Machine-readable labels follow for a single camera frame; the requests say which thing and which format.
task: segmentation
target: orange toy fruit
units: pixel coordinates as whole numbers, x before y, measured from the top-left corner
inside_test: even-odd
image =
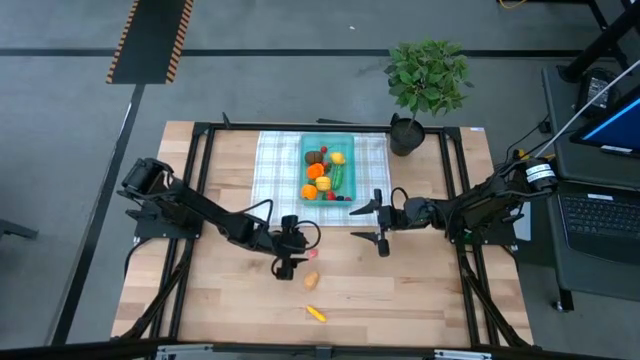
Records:
[[[315,200],[316,196],[318,196],[318,189],[316,189],[316,187],[313,185],[307,184],[302,187],[301,195],[307,200]]]
[[[307,177],[311,180],[324,175],[324,166],[322,164],[313,164],[307,168]]]

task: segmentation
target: black metal frame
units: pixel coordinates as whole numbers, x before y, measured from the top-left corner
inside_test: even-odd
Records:
[[[307,131],[307,132],[384,132],[389,133],[390,125],[357,125],[357,124],[340,124],[337,121],[318,121],[318,124],[251,124],[251,123],[238,123],[231,124],[225,114],[223,114],[223,123],[196,123],[191,139],[191,146],[189,155],[187,157],[187,166],[185,169],[185,178],[190,178],[193,170],[193,159],[195,158],[195,152],[197,150],[197,144],[200,136],[206,131],[207,141],[204,149],[203,161],[200,169],[200,178],[198,179],[198,191],[202,192],[206,184],[207,170],[209,168],[209,162],[211,152],[213,148],[214,134],[216,130],[280,130],[280,131]],[[451,160],[449,156],[448,141],[451,139],[454,143],[456,151],[456,159],[458,163],[458,170],[460,174],[460,180],[463,190],[468,190],[470,187],[469,178],[466,168],[466,161],[464,157],[464,151],[462,146],[462,137],[459,128],[425,128],[425,133],[430,135],[437,135],[440,142],[440,152],[443,162],[443,171],[445,176],[445,183],[447,186],[447,195],[449,197],[455,196],[455,184],[453,180],[453,171],[451,167]],[[190,345],[191,348],[198,348],[202,351],[211,352],[258,352],[258,353],[290,353],[290,354],[308,354],[316,355],[319,358],[330,358],[338,355],[396,355],[396,356],[424,356],[432,357],[435,354],[442,351],[463,351],[463,352],[485,352],[493,355],[494,358],[500,359],[546,359],[546,358],[572,358],[573,355],[552,353],[542,351],[538,348],[530,347],[522,339],[520,339],[513,328],[511,328],[506,320],[499,313],[499,310],[493,305],[489,295],[488,278],[486,275],[486,269],[484,267],[484,259],[482,256],[482,249],[480,245],[472,245],[472,253],[474,254],[474,260],[476,262],[476,269],[478,277],[475,277],[473,270],[471,269],[467,260],[466,246],[463,241],[456,240],[453,246],[456,247],[458,265],[460,268],[461,285],[463,292],[463,300],[465,306],[465,312],[467,317],[467,325],[469,330],[469,339],[471,347],[468,349],[448,349],[438,350],[434,348],[406,348],[406,347],[368,347],[368,346],[315,346],[315,345],[278,345],[278,344],[228,344],[228,343],[209,343],[205,345],[193,345],[192,342],[181,342],[177,340],[177,335],[180,325],[180,316],[182,313],[182,307],[184,304],[184,297],[186,293],[186,284],[188,277],[188,267],[190,265],[190,259],[193,251],[195,239],[187,239],[185,247],[185,255],[183,259],[188,259],[186,264],[186,271],[184,275],[179,279],[179,285],[177,286],[174,308],[171,316],[171,325],[169,337],[167,338],[153,338],[159,334],[161,327],[162,315],[161,312],[155,317],[152,325],[152,333],[150,339],[132,339],[121,338],[117,341],[103,342],[103,343],[89,343],[89,344],[73,344],[73,345],[59,345],[53,347],[43,348],[30,348],[30,349],[17,349],[9,351],[0,351],[0,358],[21,358],[21,359],[48,359],[48,358],[60,358],[63,354],[71,354],[80,356],[82,358],[134,358],[140,356],[152,357],[159,352],[167,353],[168,348],[165,346],[172,345]],[[171,239],[168,244],[168,251],[165,258],[165,268],[163,269],[163,280],[167,283],[167,279],[170,277],[170,269],[175,258],[175,249],[177,247],[177,239]],[[163,289],[163,294],[166,299],[166,290]],[[478,331],[477,319],[475,316],[475,309],[473,304],[473,291],[479,297],[480,301],[485,307],[485,321],[489,334],[490,345],[482,345],[480,342],[480,336]],[[496,325],[500,328],[501,332],[505,336],[510,346],[522,346],[527,349],[511,349],[502,347],[499,345]]]

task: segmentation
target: wooden tabletop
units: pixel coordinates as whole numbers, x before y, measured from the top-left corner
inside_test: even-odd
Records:
[[[169,122],[158,159],[182,174],[192,122]],[[492,173],[484,131],[462,128],[471,184]],[[229,211],[249,206],[258,131],[216,131],[205,195]],[[204,147],[204,139],[199,149]],[[449,144],[456,190],[461,190],[455,150]],[[201,154],[194,169],[200,168]],[[412,196],[445,199],[438,137],[427,135],[408,157],[389,153],[392,185]],[[195,188],[196,176],[192,181]],[[468,347],[455,249],[432,228],[389,233],[391,256],[350,231],[374,228],[322,228],[318,257],[299,265],[293,281],[270,273],[272,256],[234,246],[205,223],[197,241],[179,338],[185,341]],[[307,238],[315,236],[309,231]],[[158,290],[167,240],[152,240],[132,256],[113,325],[113,335],[128,330]],[[484,258],[494,302],[518,334],[531,342],[518,273],[499,247],[485,246]],[[313,291],[302,280],[320,273]],[[161,334],[168,333],[173,300],[165,310]],[[482,306],[475,299],[481,339],[486,342]],[[312,305],[328,319],[323,324],[305,311]]]

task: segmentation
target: black desk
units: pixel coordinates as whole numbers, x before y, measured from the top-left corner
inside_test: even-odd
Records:
[[[551,128],[556,132],[575,114],[572,106],[577,100],[579,85],[564,82],[555,67],[544,69],[542,80]],[[581,120],[574,125],[568,130],[580,127]],[[626,188],[640,187],[638,159],[605,154],[595,147],[573,144],[568,135],[560,137],[554,146],[557,175],[562,180]],[[532,203],[531,221],[536,226],[532,229],[533,241],[527,257],[536,257],[541,265],[553,264],[561,290],[640,301],[640,266],[597,259],[567,246],[557,196]],[[553,260],[543,260],[549,258],[550,252]]]

